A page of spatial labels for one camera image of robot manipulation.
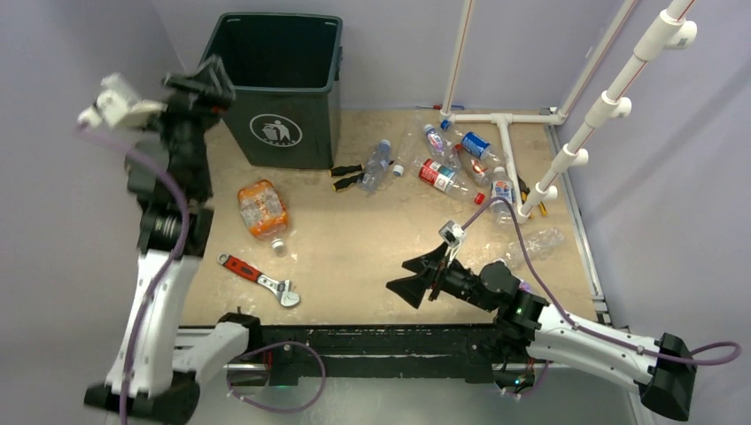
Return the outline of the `large orange bottle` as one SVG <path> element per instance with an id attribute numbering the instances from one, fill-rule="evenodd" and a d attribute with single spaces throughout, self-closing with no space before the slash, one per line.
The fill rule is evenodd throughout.
<path id="1" fill-rule="evenodd" d="M 273 183 L 259 180 L 237 192 L 244 226 L 258 239 L 281 234 L 289 226 L 289 214 Z"/>

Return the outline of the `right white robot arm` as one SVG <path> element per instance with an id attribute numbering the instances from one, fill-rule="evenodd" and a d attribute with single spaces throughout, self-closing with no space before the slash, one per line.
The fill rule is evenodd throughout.
<path id="1" fill-rule="evenodd" d="M 386 288 L 413 308 L 451 295 L 493 313 L 497 347 L 506 359 L 533 359 L 577 368 L 639 395 L 641 404 L 674 421 L 687 421 L 697 375 L 684 340 L 670 333 L 637 336 L 589 321 L 523 290 L 503 261 L 475 273 L 450 259 L 446 244 L 403 262 L 410 275 Z"/>

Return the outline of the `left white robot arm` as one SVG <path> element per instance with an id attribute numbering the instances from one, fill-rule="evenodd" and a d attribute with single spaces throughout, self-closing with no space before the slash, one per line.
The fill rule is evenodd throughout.
<path id="1" fill-rule="evenodd" d="M 232 359 L 258 359 L 264 338 L 258 318 L 226 313 L 201 341 L 184 350 L 175 346 L 213 223 L 205 133 L 236 93 L 214 55 L 195 72 L 169 73 L 162 83 L 170 94 L 155 101 L 140 96 L 119 73 L 105 77 L 75 129 L 81 139 L 125 155 L 128 192 L 141 210 L 128 324 L 110 371 L 87 388 L 84 403 L 121 421 L 185 424 L 202 384 Z"/>

